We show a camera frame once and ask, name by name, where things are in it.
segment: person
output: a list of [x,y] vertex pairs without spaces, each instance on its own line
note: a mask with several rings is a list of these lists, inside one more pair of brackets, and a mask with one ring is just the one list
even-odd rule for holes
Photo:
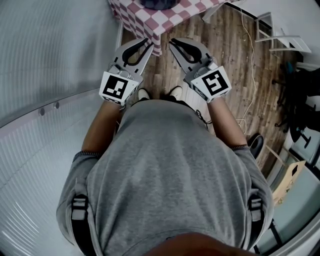
[[178,86],[164,100],[151,100],[140,89],[116,135],[121,106],[102,104],[57,208],[70,242],[75,244],[66,209],[75,183],[84,180],[97,255],[252,255],[251,196],[261,199],[264,216],[255,243],[273,217],[271,190],[225,100],[207,104],[213,136],[181,95]]

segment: table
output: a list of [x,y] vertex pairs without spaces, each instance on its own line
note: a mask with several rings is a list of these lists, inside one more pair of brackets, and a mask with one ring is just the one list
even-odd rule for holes
[[160,56],[161,34],[173,26],[225,2],[236,0],[181,0],[175,7],[153,10],[144,7],[139,0],[108,0],[113,14],[122,21],[125,29],[136,38],[148,38],[146,45],[154,43],[153,54]]

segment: white cable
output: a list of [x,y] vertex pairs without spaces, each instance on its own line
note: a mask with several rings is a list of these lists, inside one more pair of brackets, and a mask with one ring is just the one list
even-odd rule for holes
[[253,69],[255,49],[254,49],[254,45],[253,45],[253,43],[252,43],[251,36],[250,36],[248,30],[246,29],[246,27],[245,27],[245,25],[244,25],[244,13],[242,12],[242,8],[240,8],[240,11],[241,11],[241,23],[242,23],[242,26],[243,26],[245,32],[246,32],[247,35],[249,36],[250,44],[251,44],[251,48],[252,48],[252,54],[251,54],[251,77],[252,77],[252,81],[253,81],[253,85],[254,85],[254,92],[253,92],[253,97],[252,97],[251,103],[249,104],[248,108],[247,108],[246,111],[244,112],[243,117],[236,119],[236,120],[241,120],[241,122],[239,123],[239,126],[241,126],[242,121],[244,121],[244,124],[245,124],[244,134],[246,134],[246,131],[247,131],[247,122],[246,122],[246,120],[245,120],[245,116],[246,116],[249,108],[251,107],[252,103],[254,102],[257,88],[256,88],[256,81],[255,81],[255,78],[254,78],[254,69]]

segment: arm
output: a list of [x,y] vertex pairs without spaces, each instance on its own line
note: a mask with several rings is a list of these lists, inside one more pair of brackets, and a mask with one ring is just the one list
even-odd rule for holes
[[82,151],[104,153],[115,132],[121,106],[104,101],[96,114],[82,144]]
[[208,103],[208,109],[216,136],[228,147],[247,145],[247,140],[222,97]]

